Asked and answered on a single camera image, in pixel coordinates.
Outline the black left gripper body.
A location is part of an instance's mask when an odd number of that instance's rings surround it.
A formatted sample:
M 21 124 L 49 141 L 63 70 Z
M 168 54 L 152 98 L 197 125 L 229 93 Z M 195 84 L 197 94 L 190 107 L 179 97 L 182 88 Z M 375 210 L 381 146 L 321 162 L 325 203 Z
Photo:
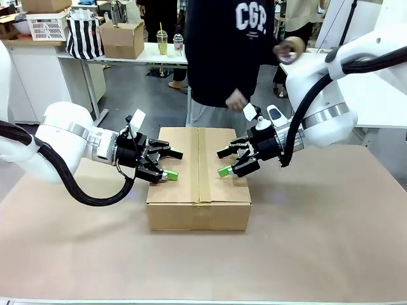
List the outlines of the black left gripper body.
M 148 164 L 144 159 L 146 142 L 147 136 L 139 132 L 135 138 L 131 137 L 130 132 L 119 134 L 116 139 L 115 162 L 129 168 L 146 167 Z

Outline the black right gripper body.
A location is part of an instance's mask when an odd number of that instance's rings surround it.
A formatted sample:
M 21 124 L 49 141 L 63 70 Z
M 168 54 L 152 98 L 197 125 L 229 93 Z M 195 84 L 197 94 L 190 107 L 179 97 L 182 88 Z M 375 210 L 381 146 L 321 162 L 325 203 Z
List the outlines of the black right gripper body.
M 256 127 L 250 129 L 250 144 L 254 151 L 254 157 L 261 161 L 268 161 L 276 157 L 281 157 L 283 148 L 273 126 L 264 130 L 257 130 Z

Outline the person's right hand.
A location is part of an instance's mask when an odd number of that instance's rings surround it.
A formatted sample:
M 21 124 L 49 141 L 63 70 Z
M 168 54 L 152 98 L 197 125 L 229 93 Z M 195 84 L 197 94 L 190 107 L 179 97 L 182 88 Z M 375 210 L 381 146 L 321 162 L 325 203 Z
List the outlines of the person's right hand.
M 248 103 L 247 99 L 238 89 L 235 89 L 233 93 L 226 99 L 225 102 L 227 108 L 235 112 L 243 111 L 247 103 Z

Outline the person's left hand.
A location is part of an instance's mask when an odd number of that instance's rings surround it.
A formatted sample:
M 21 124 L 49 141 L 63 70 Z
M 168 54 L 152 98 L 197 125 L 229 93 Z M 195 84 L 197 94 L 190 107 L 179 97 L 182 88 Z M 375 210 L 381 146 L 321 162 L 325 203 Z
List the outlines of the person's left hand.
M 296 36 L 290 36 L 274 47 L 273 52 L 280 64 L 291 65 L 297 61 L 306 50 L 304 41 Z

